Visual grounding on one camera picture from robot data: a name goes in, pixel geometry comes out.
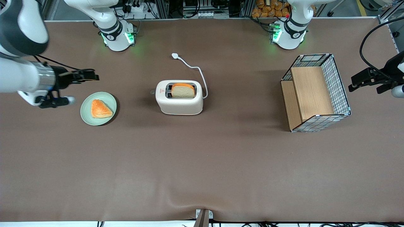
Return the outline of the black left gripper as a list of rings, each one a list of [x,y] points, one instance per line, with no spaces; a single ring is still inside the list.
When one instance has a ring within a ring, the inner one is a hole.
[[[389,59],[383,67],[383,72],[398,82],[399,85],[403,84],[404,52],[402,51]],[[352,76],[352,83],[348,86],[348,90],[349,92],[354,92],[364,86],[374,86],[382,83],[384,83],[384,76],[368,67]]]

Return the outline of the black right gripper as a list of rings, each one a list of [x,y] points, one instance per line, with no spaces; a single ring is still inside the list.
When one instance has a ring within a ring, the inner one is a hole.
[[[83,75],[77,71],[68,71],[64,67],[51,66],[55,73],[55,84],[52,91],[66,89],[70,84],[80,84],[84,81],[99,81],[99,76],[95,74],[94,69],[83,69]]]

